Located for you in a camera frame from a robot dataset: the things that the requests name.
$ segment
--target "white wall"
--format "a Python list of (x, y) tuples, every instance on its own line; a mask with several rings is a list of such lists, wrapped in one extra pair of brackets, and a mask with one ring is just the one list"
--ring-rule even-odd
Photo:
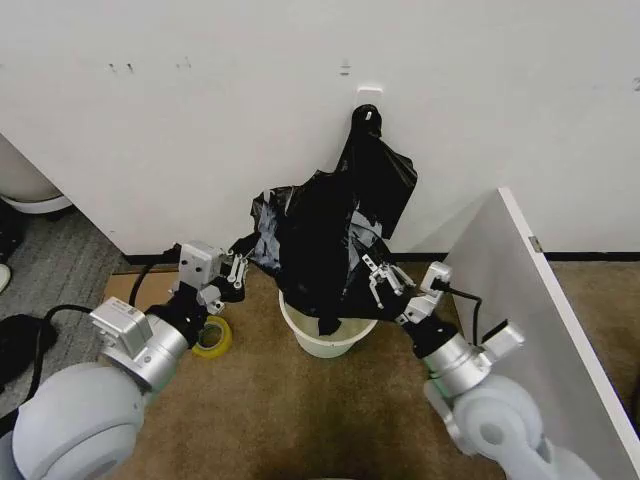
[(245, 234), (335, 165), (366, 83), (420, 174), (396, 251), (447, 250), (503, 184), (546, 250), (640, 250), (636, 1), (1, 5), (0, 132), (128, 254)]

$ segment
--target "silver metal joint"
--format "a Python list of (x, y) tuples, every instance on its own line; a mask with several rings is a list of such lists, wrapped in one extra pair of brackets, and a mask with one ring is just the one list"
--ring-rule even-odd
[(453, 398), (478, 385), (491, 373), (494, 363), (523, 344), (522, 333), (504, 322), (479, 347), (468, 344), (458, 333), (422, 361), (442, 396)]
[(441, 394), (452, 398), (475, 387), (491, 372), (491, 364), (479, 353), (462, 335), (456, 334), (422, 361)]
[(182, 334), (155, 315), (110, 298), (91, 312), (103, 340), (102, 356), (153, 393), (162, 390), (175, 373), (189, 345)]

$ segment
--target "baseboard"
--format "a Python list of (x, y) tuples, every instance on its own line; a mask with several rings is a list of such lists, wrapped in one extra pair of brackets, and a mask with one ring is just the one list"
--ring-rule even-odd
[(544, 252), (550, 262), (640, 262), (640, 252)]
[(149, 265), (149, 264), (171, 264), (178, 263), (180, 255), (175, 254), (164, 256), (161, 253), (155, 255), (122, 255), (129, 265)]
[[(396, 262), (442, 262), (446, 252), (394, 253)], [(545, 252), (547, 260), (553, 262), (640, 262), (640, 252)], [(124, 255), (130, 265), (148, 265), (150, 263), (178, 263), (179, 255), (168, 259), (162, 255)]]

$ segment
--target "gray carpet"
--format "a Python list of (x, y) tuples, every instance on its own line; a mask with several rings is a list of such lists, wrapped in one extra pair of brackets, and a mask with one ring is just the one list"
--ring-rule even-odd
[[(80, 212), (57, 221), (31, 218), (23, 244), (7, 262), (12, 279), (0, 293), (0, 319), (17, 313), (43, 316), (61, 303), (94, 307), (122, 262), (120, 251)], [(95, 359), (99, 347), (86, 315), (60, 312), (53, 323), (59, 338), (45, 357), (43, 380), (61, 368)], [(0, 394), (0, 415), (24, 398), (31, 372)]]

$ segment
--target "black bag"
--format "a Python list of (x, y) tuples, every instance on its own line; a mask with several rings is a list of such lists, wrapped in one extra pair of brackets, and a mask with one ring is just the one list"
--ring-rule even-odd
[(379, 309), (362, 261), (368, 254), (393, 263), (382, 238), (393, 234), (418, 178), (411, 160), (380, 140), (381, 125), (373, 105), (358, 107), (336, 170), (256, 197), (255, 231), (232, 247), (250, 252), (289, 305), (319, 317), (321, 335), (337, 330), (338, 317), (394, 320), (408, 302), (382, 284)]
[(53, 325), (41, 318), (23, 314), (0, 321), (0, 392), (5, 384), (17, 378), (33, 361), (40, 328), (41, 346), (46, 352), (58, 339), (58, 332)]

